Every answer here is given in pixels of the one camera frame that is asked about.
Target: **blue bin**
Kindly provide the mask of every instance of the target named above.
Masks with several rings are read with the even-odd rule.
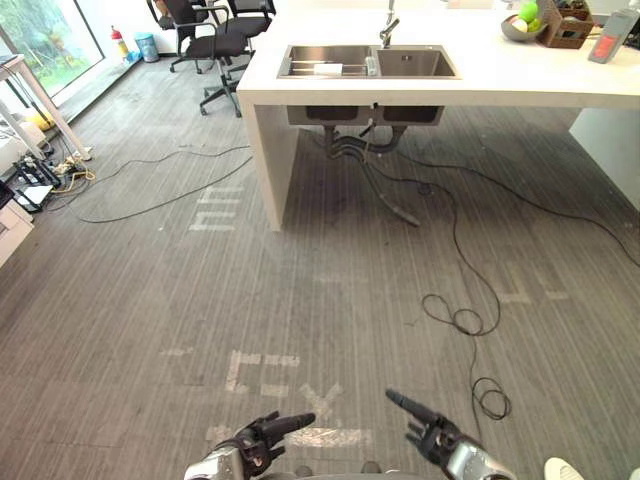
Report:
[[[153,40],[153,35],[151,33],[136,33],[134,39],[145,62],[152,63],[160,60],[160,55],[158,55],[158,49],[156,48],[156,42]]]

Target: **black glove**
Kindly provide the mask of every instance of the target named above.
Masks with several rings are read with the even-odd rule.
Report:
[[[479,446],[477,441],[462,434],[460,429],[444,415],[433,412],[390,388],[385,393],[389,400],[409,412],[418,421],[418,424],[409,422],[411,432],[406,435],[406,438],[415,445],[424,458],[434,465],[445,469],[458,443],[462,440]]]
[[[275,445],[284,439],[287,433],[300,430],[313,423],[315,414],[305,413],[293,417],[280,417],[280,413],[273,412],[266,417],[260,417],[241,429],[232,438],[216,445],[220,447],[234,446],[242,455],[245,478],[262,475],[271,462],[284,453],[284,447]]]

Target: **wooden box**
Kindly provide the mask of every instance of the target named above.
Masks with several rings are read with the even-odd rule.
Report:
[[[593,28],[593,18],[586,2],[584,7],[558,8],[553,0],[543,0],[543,23],[547,28],[537,37],[539,43],[550,48],[580,48]],[[577,18],[565,20],[566,17]]]

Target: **fruit bowl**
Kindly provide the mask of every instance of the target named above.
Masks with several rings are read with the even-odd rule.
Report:
[[[504,33],[504,36],[509,40],[513,40],[514,42],[532,42],[544,31],[545,28],[547,28],[547,24],[543,23],[535,32],[521,32],[511,24],[511,19],[517,16],[518,15],[516,14],[507,17],[500,25],[502,27],[502,33]]]

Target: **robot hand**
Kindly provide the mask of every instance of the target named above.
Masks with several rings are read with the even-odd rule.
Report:
[[[417,420],[409,422],[407,440],[420,454],[452,480],[516,480],[516,476],[492,459],[479,442],[460,432],[447,417],[387,389],[387,398]]]
[[[248,480],[261,475],[284,453],[284,447],[276,446],[284,436],[310,425],[315,419],[313,413],[280,417],[278,412],[257,418],[233,437],[216,445],[204,460],[191,465],[184,478]]]

